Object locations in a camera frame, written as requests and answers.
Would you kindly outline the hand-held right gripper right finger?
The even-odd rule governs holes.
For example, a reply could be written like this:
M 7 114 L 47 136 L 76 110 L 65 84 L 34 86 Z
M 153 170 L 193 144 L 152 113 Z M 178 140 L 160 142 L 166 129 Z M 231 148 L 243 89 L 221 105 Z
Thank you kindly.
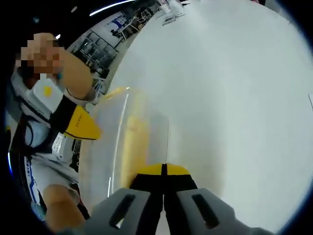
M 164 209 L 170 231 L 188 235 L 270 235 L 236 218 L 234 209 L 205 188 L 198 188 L 187 169 L 164 164 Z

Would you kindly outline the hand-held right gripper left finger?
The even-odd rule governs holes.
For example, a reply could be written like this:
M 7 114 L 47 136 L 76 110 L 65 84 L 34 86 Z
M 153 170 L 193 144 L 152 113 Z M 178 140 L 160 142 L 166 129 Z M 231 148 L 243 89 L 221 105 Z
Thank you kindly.
M 130 188 L 99 203 L 84 226 L 86 235 L 154 235 L 163 209 L 163 164 L 140 169 Z

